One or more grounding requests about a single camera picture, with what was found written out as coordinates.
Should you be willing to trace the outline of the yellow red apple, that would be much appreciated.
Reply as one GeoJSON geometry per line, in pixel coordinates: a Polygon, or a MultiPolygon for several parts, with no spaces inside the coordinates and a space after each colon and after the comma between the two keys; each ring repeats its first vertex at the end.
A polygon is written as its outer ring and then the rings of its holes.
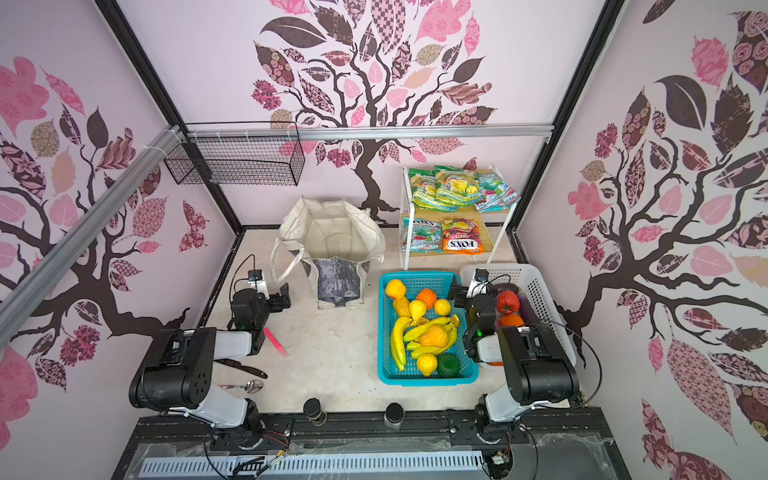
{"type": "Polygon", "coordinates": [[[407,287],[400,279],[390,280],[385,287],[385,294],[392,300],[404,298],[407,293],[407,287]]]}

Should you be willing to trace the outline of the orange yellow mango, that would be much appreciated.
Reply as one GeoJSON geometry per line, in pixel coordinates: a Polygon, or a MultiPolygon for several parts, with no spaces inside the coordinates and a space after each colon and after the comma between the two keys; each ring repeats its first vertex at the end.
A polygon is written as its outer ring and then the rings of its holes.
{"type": "Polygon", "coordinates": [[[435,325],[430,327],[418,339],[418,343],[422,347],[436,347],[440,349],[449,343],[449,333],[441,325],[435,325]]]}

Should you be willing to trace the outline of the yellow green banana bunch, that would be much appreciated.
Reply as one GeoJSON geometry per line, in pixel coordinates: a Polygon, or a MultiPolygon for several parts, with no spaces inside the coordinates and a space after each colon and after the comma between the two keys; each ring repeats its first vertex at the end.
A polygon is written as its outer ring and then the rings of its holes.
{"type": "Polygon", "coordinates": [[[405,351],[414,359],[424,354],[442,354],[456,343],[460,325],[460,317],[452,315],[439,317],[411,328],[403,338],[405,351]]]}

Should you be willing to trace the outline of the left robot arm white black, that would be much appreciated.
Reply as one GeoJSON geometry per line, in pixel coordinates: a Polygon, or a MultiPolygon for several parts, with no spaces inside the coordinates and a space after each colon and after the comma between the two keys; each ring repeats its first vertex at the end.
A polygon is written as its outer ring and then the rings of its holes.
{"type": "Polygon", "coordinates": [[[269,316],[290,306],[288,284],[274,294],[244,288],[233,295],[228,329],[164,331],[152,341],[131,381],[131,405],[192,416],[220,430],[260,434],[263,422],[255,403],[215,384],[213,366],[216,362],[240,366],[241,358],[260,353],[269,316]]]}

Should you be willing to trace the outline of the cream canvas grocery bag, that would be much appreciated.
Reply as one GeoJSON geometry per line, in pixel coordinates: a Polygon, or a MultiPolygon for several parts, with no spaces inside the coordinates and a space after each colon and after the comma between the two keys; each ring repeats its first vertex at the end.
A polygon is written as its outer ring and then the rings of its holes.
{"type": "Polygon", "coordinates": [[[386,239],[368,210],[344,199],[301,197],[278,229],[270,274],[279,285],[300,265],[320,309],[361,305],[370,267],[385,253],[386,239]]]}

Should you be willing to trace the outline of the wrinkled yellow fruit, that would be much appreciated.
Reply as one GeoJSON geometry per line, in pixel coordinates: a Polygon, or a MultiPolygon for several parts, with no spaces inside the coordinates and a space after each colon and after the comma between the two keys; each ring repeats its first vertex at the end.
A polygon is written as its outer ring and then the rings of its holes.
{"type": "Polygon", "coordinates": [[[410,318],[410,301],[406,297],[401,297],[393,301],[393,308],[397,317],[410,318]]]}

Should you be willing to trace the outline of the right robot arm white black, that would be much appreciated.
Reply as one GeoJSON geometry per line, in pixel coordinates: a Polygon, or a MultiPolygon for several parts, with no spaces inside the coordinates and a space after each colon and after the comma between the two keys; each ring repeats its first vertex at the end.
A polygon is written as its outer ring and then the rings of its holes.
{"type": "Polygon", "coordinates": [[[531,410],[569,401],[579,392],[563,344],[519,287],[453,285],[448,298],[465,313],[461,345],[467,356],[477,364],[499,363],[503,368],[502,386],[480,401],[488,421],[512,422],[531,410]]]}

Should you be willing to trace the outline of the small yellow lemon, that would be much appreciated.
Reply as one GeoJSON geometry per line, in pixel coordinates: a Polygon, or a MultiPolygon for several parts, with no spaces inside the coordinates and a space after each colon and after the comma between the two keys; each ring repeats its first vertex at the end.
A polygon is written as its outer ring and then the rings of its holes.
{"type": "Polygon", "coordinates": [[[438,299],[433,305],[433,310],[439,317],[449,317],[452,312],[452,304],[447,299],[438,299]]]}

